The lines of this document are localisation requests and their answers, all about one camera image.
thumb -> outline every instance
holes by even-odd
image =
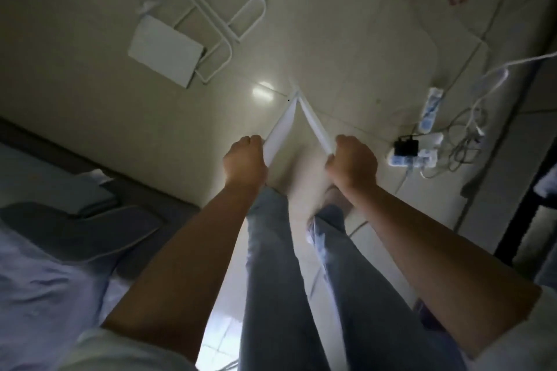
[[[332,166],[332,164],[334,163],[334,161],[335,161],[335,155],[334,155],[334,154],[330,154],[330,155],[327,157],[327,163],[325,163],[325,170],[329,169],[329,167]]]

tiled floor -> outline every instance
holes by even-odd
[[[194,79],[184,89],[127,57],[137,22],[131,0],[0,0],[0,115],[203,205],[222,185],[220,159],[230,144],[269,131],[287,102],[292,75],[331,135],[353,134],[370,145],[380,159],[379,183],[393,192],[404,173],[383,159],[416,120],[428,87],[450,91],[438,116],[443,127],[474,98],[470,87],[486,60],[491,65],[538,53],[551,18],[550,0],[470,0],[457,8],[447,0],[267,1],[264,20],[233,45],[226,69],[207,86]],[[491,139],[518,87],[508,86],[489,104]],[[268,97],[258,97],[261,92]],[[300,151],[290,213],[308,286],[318,264],[303,228],[327,182],[324,155],[307,125],[298,121],[293,134],[279,163]],[[431,180],[414,173],[398,196],[453,226],[469,173],[462,167]],[[349,227],[361,220],[354,214]],[[372,229],[355,241],[411,302],[412,290]],[[237,354],[246,246],[242,230],[214,312],[225,332],[218,345],[204,345],[204,369]],[[338,327],[322,283],[311,305],[331,364],[342,369]]]

leg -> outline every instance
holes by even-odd
[[[324,206],[308,232],[337,306],[352,371],[449,369],[406,302],[348,238],[339,207]]]
[[[294,254],[288,200],[265,187],[248,216],[240,371],[329,370]]]

person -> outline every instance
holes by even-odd
[[[240,370],[329,369],[294,254],[287,199],[265,186],[261,137],[241,138],[223,164],[222,191],[152,259],[101,328],[80,337],[62,370],[194,370],[246,215]],[[555,293],[381,189],[377,160],[355,137],[337,137],[325,170],[337,189],[310,220],[308,236],[331,288],[350,369],[431,371],[451,365],[346,235],[349,203],[365,215],[428,309],[479,369],[557,368]]]

white sleeve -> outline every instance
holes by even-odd
[[[476,371],[541,371],[557,369],[557,294],[542,286],[530,316],[477,359]]]
[[[183,356],[118,336],[105,329],[84,332],[59,371],[197,371]]]

